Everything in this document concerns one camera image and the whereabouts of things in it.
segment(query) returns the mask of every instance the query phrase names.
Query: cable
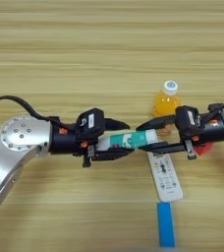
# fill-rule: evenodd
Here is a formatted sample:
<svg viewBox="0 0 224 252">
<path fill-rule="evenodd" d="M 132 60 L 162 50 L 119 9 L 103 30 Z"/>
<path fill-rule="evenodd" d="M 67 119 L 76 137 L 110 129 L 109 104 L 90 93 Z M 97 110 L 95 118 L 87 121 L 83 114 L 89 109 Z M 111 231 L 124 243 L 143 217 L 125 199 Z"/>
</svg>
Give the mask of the cable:
<svg viewBox="0 0 224 252">
<path fill-rule="evenodd" d="M 14 101 L 16 102 L 17 104 L 19 104 L 22 108 L 24 108 L 30 116 L 38 119 L 38 120 L 45 120 L 45 121 L 49 121 L 51 122 L 52 124 L 54 125 L 57 125 L 59 127 L 62 127 L 62 128 L 65 128 L 67 130 L 70 130 L 70 131 L 73 131 L 74 130 L 74 127 L 71 127 L 71 126 L 68 126 L 62 122 L 59 122 L 58 120 L 56 119 L 53 119 L 51 117 L 46 117 L 46 116 L 42 116 L 40 115 L 39 113 L 37 113 L 32 107 L 31 105 L 26 102 L 24 99 L 20 98 L 20 97 L 17 97 L 17 96 L 12 96 L 12 95 L 3 95 L 3 96 L 0 96 L 0 100 L 2 99 L 8 99 L 8 100 L 11 100 L 11 101 Z"/>
<path fill-rule="evenodd" d="M 203 127 L 206 123 L 208 123 L 211 119 L 213 119 L 223 109 L 224 109 L 224 104 L 220 105 L 213 112 L 209 113 L 206 117 L 202 119 L 201 126 Z"/>
</svg>

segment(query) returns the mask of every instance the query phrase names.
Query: wood grain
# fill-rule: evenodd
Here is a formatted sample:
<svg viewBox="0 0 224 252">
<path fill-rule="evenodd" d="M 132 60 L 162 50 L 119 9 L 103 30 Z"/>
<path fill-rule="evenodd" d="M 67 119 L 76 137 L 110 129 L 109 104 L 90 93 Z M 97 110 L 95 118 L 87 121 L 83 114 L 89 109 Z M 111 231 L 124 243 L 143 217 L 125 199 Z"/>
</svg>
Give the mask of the wood grain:
<svg viewBox="0 0 224 252">
<path fill-rule="evenodd" d="M 183 104 L 224 101 L 224 0 L 0 1 L 0 95 L 65 122 L 91 107 L 133 128 L 166 80 Z M 0 103 L 0 126 L 23 114 Z M 224 143 L 172 155 L 178 251 L 224 251 Z M 0 208 L 0 251 L 159 251 L 158 201 L 144 153 L 82 169 L 34 159 Z"/>
</svg>

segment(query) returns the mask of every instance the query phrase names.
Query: plastic bottle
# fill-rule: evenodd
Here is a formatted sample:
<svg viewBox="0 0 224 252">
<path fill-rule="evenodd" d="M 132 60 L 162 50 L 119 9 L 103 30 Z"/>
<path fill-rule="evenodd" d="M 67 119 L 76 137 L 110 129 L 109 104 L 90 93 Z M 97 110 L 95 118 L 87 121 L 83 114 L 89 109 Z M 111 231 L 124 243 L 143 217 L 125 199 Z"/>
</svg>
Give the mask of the plastic bottle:
<svg viewBox="0 0 224 252">
<path fill-rule="evenodd" d="M 161 117 L 165 115 L 175 114 L 176 108 L 181 105 L 178 93 L 178 84 L 174 81 L 164 83 L 163 89 L 156 95 L 154 99 L 154 107 L 152 115 Z M 158 135 L 166 136 L 171 133 L 174 126 L 167 125 L 165 129 L 159 130 Z"/>
</svg>

